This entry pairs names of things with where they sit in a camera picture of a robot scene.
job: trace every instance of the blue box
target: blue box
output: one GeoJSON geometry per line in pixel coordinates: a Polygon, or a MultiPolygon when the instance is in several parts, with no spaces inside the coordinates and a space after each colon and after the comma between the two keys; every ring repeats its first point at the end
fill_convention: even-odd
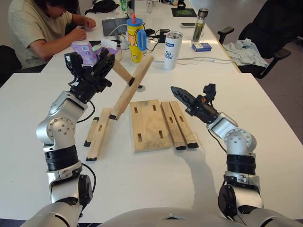
{"type": "Polygon", "coordinates": [[[192,48],[195,52],[211,51],[212,47],[208,43],[193,44],[192,48]]]}

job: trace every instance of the laptop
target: laptop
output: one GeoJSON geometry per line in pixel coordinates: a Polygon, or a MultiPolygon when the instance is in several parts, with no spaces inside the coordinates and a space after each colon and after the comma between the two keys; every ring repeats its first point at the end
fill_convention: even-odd
{"type": "MultiPolygon", "coordinates": [[[[119,25],[126,24],[127,18],[116,18],[116,19],[107,19],[102,20],[102,26],[103,26],[103,35],[109,36],[110,33],[119,25]]],[[[123,25],[119,27],[116,31],[114,31],[111,35],[125,35],[127,32],[127,26],[123,25]]]]}
{"type": "MultiPolygon", "coordinates": [[[[127,16],[128,18],[132,18],[132,14],[134,13],[134,0],[127,0],[127,16]]],[[[103,26],[103,35],[109,36],[109,34],[119,25],[126,24],[128,18],[116,18],[116,19],[107,19],[102,20],[103,26]]],[[[121,26],[116,31],[114,31],[111,35],[125,35],[127,32],[127,26],[121,26]]]]}

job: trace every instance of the black hair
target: black hair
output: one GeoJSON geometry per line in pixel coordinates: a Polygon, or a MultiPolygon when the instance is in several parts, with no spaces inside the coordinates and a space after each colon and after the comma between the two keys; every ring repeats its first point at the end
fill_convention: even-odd
{"type": "Polygon", "coordinates": [[[50,6],[62,6],[65,9],[69,9],[77,4],[77,0],[34,0],[34,2],[41,9],[47,9],[46,3],[50,6]]]}

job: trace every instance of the wooden plank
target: wooden plank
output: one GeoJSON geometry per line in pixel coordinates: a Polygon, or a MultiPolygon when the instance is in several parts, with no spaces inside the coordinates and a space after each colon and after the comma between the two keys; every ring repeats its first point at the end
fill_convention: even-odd
{"type": "Polygon", "coordinates": [[[174,113],[171,110],[169,102],[161,102],[161,106],[164,112],[167,125],[169,126],[169,131],[174,142],[175,148],[177,150],[185,150],[185,142],[178,127],[174,113]]]}
{"type": "Polygon", "coordinates": [[[106,133],[106,129],[107,129],[107,123],[108,123],[108,117],[110,115],[111,110],[112,110],[111,108],[104,108],[102,110],[100,119],[99,119],[96,129],[95,129],[93,140],[89,147],[89,153],[87,155],[86,161],[96,161],[97,160],[99,151],[104,142],[105,133],[106,133]]]}
{"type": "Polygon", "coordinates": [[[87,134],[87,137],[86,137],[86,140],[84,142],[84,146],[85,147],[88,147],[90,146],[90,143],[94,137],[94,133],[95,133],[95,129],[96,129],[96,126],[97,126],[97,123],[99,121],[99,118],[98,117],[95,117],[91,123],[91,126],[90,126],[90,129],[89,129],[89,132],[87,134]]]}
{"type": "Polygon", "coordinates": [[[143,77],[145,76],[148,68],[150,67],[154,57],[152,55],[145,56],[141,63],[138,65],[134,72],[134,82],[131,86],[127,85],[118,101],[116,102],[112,112],[109,116],[110,119],[118,120],[122,113],[124,113],[126,107],[134,96],[136,89],[140,85],[143,77]]]}
{"type": "Polygon", "coordinates": [[[130,103],[130,110],[135,152],[170,148],[158,100],[130,103]]]}
{"type": "Polygon", "coordinates": [[[132,81],[134,80],[134,78],[132,77],[132,75],[123,67],[123,65],[121,65],[120,62],[118,62],[117,60],[115,60],[115,63],[113,65],[113,70],[122,78],[125,80],[125,82],[127,84],[132,84],[132,81]]]}
{"type": "Polygon", "coordinates": [[[177,101],[170,101],[169,102],[171,109],[175,115],[175,118],[177,120],[178,126],[181,130],[181,133],[185,139],[185,142],[189,148],[198,148],[199,145],[196,141],[196,138],[191,131],[186,118],[184,117],[183,111],[181,110],[179,104],[177,101]]]}

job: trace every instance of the yellow cup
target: yellow cup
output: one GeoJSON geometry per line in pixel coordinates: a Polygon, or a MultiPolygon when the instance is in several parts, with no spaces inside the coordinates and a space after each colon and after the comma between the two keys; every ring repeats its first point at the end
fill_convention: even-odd
{"type": "Polygon", "coordinates": [[[143,56],[142,52],[146,50],[146,33],[143,28],[143,21],[136,18],[135,23],[133,23],[133,19],[130,18],[126,23],[131,59],[133,63],[140,63],[143,56]]]}

